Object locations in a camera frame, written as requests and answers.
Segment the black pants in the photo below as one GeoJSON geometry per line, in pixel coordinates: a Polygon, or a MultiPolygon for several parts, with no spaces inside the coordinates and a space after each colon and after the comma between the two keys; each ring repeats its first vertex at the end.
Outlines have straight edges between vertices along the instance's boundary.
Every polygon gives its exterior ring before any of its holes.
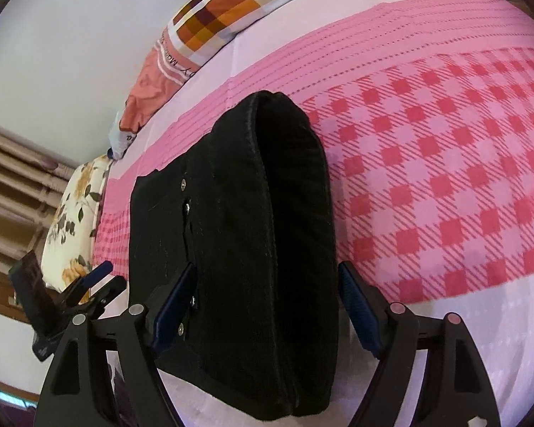
{"type": "Polygon", "coordinates": [[[195,289],[157,366],[259,420],[323,412],[339,339],[327,160],[307,115],[258,91],[130,201],[129,284],[146,300],[185,264],[195,289]]]}

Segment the white floral pillow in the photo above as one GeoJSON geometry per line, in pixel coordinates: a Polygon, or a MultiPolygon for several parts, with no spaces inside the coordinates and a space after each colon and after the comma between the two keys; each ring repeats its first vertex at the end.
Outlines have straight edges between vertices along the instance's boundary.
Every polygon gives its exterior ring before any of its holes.
{"type": "Polygon", "coordinates": [[[93,245],[110,167],[106,155],[77,167],[61,197],[41,257],[43,280],[58,292],[93,269],[93,245]]]}

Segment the beige curtain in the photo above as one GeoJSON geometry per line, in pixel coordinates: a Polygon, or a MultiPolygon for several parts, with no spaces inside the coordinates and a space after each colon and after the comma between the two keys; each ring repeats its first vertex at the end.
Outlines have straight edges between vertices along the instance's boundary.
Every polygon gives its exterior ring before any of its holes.
{"type": "Polygon", "coordinates": [[[0,273],[42,253],[74,169],[0,133],[0,273]]]}

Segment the pink checkered bed sheet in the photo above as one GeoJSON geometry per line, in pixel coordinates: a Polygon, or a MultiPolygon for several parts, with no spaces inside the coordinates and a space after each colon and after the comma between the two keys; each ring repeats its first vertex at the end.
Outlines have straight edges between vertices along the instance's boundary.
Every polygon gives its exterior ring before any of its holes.
{"type": "Polygon", "coordinates": [[[324,144],[337,252],[389,299],[459,313],[505,426],[534,405],[534,19],[507,0],[293,0],[240,33],[111,167],[94,244],[128,272],[136,179],[282,91],[324,144]]]}

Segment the orange plaid bolster pillow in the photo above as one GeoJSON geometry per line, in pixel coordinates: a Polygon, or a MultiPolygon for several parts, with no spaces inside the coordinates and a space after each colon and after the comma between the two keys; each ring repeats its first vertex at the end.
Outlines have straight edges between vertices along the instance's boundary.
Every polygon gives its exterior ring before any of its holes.
{"type": "Polygon", "coordinates": [[[292,0],[189,0],[145,57],[109,133],[108,157],[119,160],[138,132],[236,35],[292,0]]]}

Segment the brown wooden bed frame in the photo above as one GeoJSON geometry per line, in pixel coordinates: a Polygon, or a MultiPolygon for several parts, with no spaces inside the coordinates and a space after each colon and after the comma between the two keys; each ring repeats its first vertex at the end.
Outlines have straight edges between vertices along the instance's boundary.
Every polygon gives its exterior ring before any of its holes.
{"type": "Polygon", "coordinates": [[[16,321],[28,324],[26,314],[15,300],[15,290],[7,275],[0,273],[0,314],[16,321]]]}

